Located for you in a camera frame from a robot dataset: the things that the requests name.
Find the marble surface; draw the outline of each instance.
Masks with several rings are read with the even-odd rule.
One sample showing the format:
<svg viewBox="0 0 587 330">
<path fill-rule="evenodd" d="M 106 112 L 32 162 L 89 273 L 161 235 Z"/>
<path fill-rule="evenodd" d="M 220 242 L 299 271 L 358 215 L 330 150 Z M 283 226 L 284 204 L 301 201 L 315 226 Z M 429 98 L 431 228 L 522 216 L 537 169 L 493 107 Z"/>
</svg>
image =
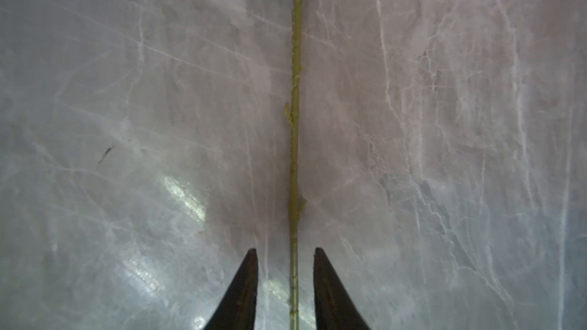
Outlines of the marble surface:
<svg viewBox="0 0 587 330">
<path fill-rule="evenodd" d="M 0 0 L 3 329 L 288 328 L 291 0 Z M 377 329 L 587 328 L 587 0 L 306 0 L 321 246 Z"/>
</svg>

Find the green plant stem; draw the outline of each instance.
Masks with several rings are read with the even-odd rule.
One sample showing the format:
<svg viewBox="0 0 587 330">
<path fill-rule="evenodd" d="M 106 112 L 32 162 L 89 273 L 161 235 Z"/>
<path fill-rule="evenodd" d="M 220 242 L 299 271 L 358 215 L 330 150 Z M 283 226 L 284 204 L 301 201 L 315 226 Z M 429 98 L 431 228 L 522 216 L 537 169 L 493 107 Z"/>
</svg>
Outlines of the green plant stem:
<svg viewBox="0 0 587 330">
<path fill-rule="evenodd" d="M 290 330 L 299 329 L 299 310 L 297 308 L 297 222 L 301 214 L 302 205 L 299 202 L 297 191 L 297 136 L 299 129 L 299 76 L 302 71 L 301 44 L 302 44 L 302 2 L 293 1 L 292 11 L 292 99 L 290 107 L 290 200 L 288 212 L 290 216 Z"/>
</svg>

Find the gray marble countertop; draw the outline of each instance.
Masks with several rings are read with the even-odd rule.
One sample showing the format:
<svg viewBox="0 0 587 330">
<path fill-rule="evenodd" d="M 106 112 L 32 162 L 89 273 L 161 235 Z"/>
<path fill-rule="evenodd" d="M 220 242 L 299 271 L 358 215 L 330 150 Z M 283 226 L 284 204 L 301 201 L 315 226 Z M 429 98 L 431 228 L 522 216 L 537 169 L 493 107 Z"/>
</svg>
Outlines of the gray marble countertop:
<svg viewBox="0 0 587 330">
<path fill-rule="evenodd" d="M 0 0 L 0 327 L 286 330 L 291 0 Z M 306 0 L 312 254 L 372 330 L 587 328 L 587 0 Z"/>
</svg>

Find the black blade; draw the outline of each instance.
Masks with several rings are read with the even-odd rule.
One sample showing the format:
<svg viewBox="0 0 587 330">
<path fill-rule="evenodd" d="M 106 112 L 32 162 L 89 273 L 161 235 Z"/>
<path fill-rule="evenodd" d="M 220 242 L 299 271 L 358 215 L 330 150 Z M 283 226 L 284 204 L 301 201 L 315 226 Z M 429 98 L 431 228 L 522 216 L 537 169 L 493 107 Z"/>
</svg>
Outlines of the black blade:
<svg viewBox="0 0 587 330">
<path fill-rule="evenodd" d="M 258 282 L 257 251 L 252 248 L 246 253 L 226 294 L 204 330 L 253 330 Z"/>
<path fill-rule="evenodd" d="M 314 253 L 314 303 L 318 330 L 369 330 L 320 247 Z"/>
</svg>

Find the dark speck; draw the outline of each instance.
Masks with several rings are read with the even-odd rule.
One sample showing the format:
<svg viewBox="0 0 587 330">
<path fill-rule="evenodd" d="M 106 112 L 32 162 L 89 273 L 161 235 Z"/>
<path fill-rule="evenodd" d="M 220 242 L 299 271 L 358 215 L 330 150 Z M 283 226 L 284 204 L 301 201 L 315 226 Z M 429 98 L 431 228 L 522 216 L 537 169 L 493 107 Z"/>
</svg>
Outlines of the dark speck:
<svg viewBox="0 0 587 330">
<path fill-rule="evenodd" d="M 108 147 L 108 149 L 104 152 L 104 155 L 102 156 L 102 158 L 100 158 L 100 160 L 98 161 L 98 163 L 102 163 L 102 161 L 104 160 L 104 158 L 106 158 L 106 155 L 108 153 L 110 153 L 110 151 L 114 148 L 114 146 Z"/>
</svg>

